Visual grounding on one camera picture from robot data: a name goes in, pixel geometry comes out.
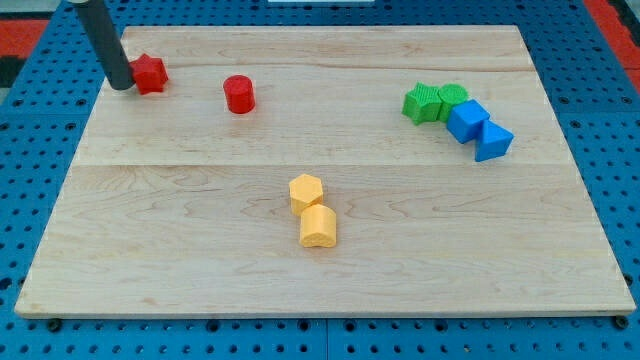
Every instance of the green block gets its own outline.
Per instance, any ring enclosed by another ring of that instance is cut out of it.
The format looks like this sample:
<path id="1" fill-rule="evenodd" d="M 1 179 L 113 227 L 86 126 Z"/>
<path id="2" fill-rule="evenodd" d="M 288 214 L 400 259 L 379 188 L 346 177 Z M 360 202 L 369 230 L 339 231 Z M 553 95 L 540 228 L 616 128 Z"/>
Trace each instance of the green block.
<path id="1" fill-rule="evenodd" d="M 417 83 L 405 95 L 402 113 L 410 117 L 415 125 L 420 125 L 423 122 L 437 121 L 441 105 L 437 87 Z"/>
<path id="2" fill-rule="evenodd" d="M 458 84 L 446 84 L 438 91 L 438 96 L 442 100 L 438 120 L 449 121 L 449 115 L 454 106 L 460 105 L 469 99 L 467 90 Z"/>

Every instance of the red cylinder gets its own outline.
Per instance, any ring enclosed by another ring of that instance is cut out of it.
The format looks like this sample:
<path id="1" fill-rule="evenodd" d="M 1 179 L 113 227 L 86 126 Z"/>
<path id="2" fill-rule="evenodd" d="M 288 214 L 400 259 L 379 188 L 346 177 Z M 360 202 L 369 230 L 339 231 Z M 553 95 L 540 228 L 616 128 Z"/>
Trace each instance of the red cylinder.
<path id="1" fill-rule="evenodd" d="M 227 97 L 227 106 L 232 113 L 245 114 L 256 106 L 251 79 L 244 75 L 233 75 L 222 85 Z"/>

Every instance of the red star-shaped block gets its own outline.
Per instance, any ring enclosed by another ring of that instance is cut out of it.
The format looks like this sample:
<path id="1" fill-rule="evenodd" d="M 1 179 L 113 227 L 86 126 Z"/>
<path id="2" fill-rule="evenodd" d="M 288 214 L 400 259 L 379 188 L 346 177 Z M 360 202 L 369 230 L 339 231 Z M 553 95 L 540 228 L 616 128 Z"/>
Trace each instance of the red star-shaped block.
<path id="1" fill-rule="evenodd" d="M 162 92 L 164 83 L 169 80 L 162 59 L 142 54 L 138 60 L 129 63 L 133 70 L 133 80 L 140 94 Z"/>

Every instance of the blue block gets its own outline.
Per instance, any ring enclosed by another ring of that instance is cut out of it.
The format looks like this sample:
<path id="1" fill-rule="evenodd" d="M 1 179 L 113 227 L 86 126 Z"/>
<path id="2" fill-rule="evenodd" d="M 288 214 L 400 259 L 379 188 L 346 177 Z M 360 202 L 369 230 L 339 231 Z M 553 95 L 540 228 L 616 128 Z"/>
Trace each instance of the blue block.
<path id="1" fill-rule="evenodd" d="M 454 106 L 447 122 L 447 130 L 464 144 L 478 136 L 482 122 L 489 120 L 489 113 L 475 100 Z"/>
<path id="2" fill-rule="evenodd" d="M 513 134 L 500 125 L 485 120 L 476 141 L 476 161 L 485 161 L 507 153 Z"/>

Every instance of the black cylinder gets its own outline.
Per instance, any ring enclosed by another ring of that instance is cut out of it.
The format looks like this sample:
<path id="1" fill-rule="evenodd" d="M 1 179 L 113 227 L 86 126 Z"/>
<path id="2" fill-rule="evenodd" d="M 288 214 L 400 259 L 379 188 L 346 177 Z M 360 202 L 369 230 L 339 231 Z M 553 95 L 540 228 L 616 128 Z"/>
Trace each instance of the black cylinder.
<path id="1" fill-rule="evenodd" d="M 70 0 L 91 41 L 109 84 L 115 90 L 133 86 L 129 60 L 103 0 Z"/>

